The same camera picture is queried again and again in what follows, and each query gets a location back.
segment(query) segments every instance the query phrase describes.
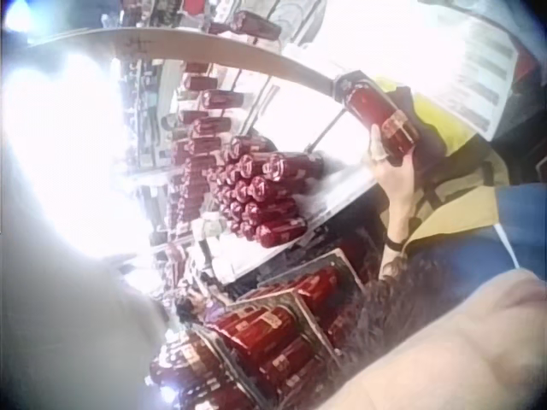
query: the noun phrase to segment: hand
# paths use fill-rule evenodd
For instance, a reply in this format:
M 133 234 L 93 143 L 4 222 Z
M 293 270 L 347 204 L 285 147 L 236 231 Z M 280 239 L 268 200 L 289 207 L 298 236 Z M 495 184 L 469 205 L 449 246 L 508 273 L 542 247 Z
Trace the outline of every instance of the hand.
M 387 160 L 388 154 L 382 144 L 380 129 L 378 126 L 373 125 L 370 132 L 368 161 L 374 177 L 390 201 L 390 214 L 406 216 L 412 210 L 415 190 L 413 152 L 412 149 L 404 156 L 400 167 L 394 167 Z

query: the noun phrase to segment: wristband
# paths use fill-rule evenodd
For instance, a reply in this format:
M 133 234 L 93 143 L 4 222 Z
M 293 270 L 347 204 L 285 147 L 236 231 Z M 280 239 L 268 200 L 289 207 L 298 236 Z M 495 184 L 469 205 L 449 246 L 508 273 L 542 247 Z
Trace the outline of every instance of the wristband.
M 387 246 L 389 249 L 395 251 L 395 252 L 403 252 L 404 244 L 406 241 L 403 241 L 403 243 L 396 243 L 390 240 L 390 238 L 385 234 L 385 246 Z

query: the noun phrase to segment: person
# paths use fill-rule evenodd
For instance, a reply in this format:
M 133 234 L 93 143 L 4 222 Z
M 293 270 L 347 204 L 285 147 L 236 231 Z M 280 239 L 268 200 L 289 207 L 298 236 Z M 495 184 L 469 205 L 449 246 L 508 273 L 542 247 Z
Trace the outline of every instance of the person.
M 319 409 L 531 408 L 547 388 L 547 187 L 479 187 L 411 232 L 412 154 L 390 165 L 373 126 L 386 246 Z
M 192 288 L 177 301 L 177 315 L 183 324 L 203 324 L 214 321 L 225 312 L 226 304 L 214 292 L 205 297 Z

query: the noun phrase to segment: dark curly hair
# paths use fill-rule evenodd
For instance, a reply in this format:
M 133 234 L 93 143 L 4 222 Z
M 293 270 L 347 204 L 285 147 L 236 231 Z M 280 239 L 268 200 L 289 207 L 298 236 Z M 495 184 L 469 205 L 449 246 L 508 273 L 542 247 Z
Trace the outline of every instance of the dark curly hair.
M 374 270 L 369 271 L 365 294 L 353 301 L 361 312 L 342 348 L 342 366 L 327 365 L 321 393 L 301 409 L 318 407 L 358 372 L 461 302 L 450 296 L 450 273 L 437 262 L 421 260 L 410 265 L 406 259 L 397 259 L 390 266 L 395 275 L 382 279 L 372 273 L 378 271 L 378 264 L 370 264 Z

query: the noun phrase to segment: yellow vest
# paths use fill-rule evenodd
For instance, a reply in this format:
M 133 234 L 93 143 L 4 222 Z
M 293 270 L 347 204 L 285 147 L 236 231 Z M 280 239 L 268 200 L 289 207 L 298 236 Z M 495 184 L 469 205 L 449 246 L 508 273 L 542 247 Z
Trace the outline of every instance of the yellow vest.
M 499 222 L 496 189 L 480 186 L 435 210 L 410 235 L 407 246 L 426 237 L 450 235 L 494 226 Z

